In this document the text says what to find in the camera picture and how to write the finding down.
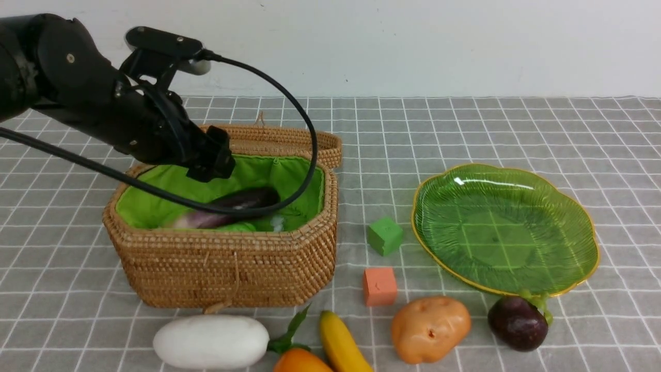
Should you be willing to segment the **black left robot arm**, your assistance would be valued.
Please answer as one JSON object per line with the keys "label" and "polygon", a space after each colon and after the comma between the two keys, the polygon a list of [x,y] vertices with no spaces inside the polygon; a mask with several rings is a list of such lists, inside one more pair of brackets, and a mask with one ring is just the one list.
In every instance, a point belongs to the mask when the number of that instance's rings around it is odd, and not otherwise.
{"label": "black left robot arm", "polygon": [[169,88],[177,71],[210,70],[202,42],[146,26],[124,39],[131,54],[115,68],[78,19],[2,18],[2,120],[33,109],[139,162],[181,166],[200,182],[229,178],[229,134],[199,128]]}

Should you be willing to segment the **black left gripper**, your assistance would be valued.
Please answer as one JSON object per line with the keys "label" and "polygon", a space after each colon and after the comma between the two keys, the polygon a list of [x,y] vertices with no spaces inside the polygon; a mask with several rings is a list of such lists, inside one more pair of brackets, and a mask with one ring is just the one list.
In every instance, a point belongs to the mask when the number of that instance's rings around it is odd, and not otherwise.
{"label": "black left gripper", "polygon": [[114,150],[149,165],[177,165],[207,183],[233,174],[230,136],[220,128],[192,122],[180,100],[153,85],[115,85],[111,113]]}

